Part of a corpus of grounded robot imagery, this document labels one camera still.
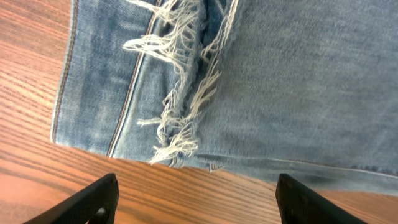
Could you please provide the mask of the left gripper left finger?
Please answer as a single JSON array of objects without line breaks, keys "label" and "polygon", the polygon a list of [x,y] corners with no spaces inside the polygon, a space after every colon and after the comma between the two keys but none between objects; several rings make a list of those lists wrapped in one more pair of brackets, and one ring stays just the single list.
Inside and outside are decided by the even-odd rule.
[{"label": "left gripper left finger", "polygon": [[118,201],[118,180],[110,173],[25,224],[114,224]]}]

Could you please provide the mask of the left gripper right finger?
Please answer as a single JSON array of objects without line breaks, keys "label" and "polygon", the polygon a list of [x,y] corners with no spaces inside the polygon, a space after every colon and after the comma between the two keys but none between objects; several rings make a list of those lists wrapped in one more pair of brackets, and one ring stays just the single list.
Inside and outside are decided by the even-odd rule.
[{"label": "left gripper right finger", "polygon": [[281,174],[275,192],[282,224],[364,224],[287,174]]}]

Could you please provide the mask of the light blue denim jeans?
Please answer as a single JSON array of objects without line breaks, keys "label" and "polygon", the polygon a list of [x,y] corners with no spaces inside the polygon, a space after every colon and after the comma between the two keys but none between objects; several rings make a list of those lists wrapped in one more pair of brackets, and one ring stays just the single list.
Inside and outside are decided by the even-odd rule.
[{"label": "light blue denim jeans", "polygon": [[397,2],[71,3],[51,139],[397,194]]}]

